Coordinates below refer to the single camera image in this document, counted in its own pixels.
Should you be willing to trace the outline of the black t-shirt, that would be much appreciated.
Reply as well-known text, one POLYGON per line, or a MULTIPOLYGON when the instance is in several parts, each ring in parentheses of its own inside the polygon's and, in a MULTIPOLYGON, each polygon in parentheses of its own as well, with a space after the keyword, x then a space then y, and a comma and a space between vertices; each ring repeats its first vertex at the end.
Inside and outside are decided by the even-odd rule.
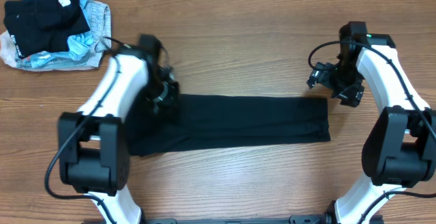
POLYGON ((330 141, 322 97, 181 95, 159 115, 139 100, 125 126, 133 156, 330 141))

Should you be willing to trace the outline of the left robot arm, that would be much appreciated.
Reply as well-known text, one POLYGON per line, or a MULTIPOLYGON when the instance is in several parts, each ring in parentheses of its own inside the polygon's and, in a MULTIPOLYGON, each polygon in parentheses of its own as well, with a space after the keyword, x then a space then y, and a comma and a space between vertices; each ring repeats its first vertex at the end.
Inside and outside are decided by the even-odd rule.
POLYGON ((173 68, 159 65, 164 47, 123 44, 111 54, 108 71, 77 112, 58 122, 61 181, 77 192, 74 199, 91 200, 105 223, 145 223, 145 215, 127 187, 130 156, 125 120, 142 99, 147 128, 168 120, 178 103, 173 68))

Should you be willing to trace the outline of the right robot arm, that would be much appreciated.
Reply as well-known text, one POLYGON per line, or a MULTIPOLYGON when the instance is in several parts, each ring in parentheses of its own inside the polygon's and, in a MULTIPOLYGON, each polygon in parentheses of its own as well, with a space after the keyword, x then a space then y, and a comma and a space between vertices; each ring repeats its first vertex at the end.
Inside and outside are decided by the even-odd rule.
POLYGON ((317 222, 382 223, 376 214, 394 196, 435 197, 411 191, 435 173, 435 110, 412 86, 389 35, 341 33, 336 43, 338 63, 311 64, 307 84, 355 107, 366 82, 379 117, 362 148, 362 175, 317 222))

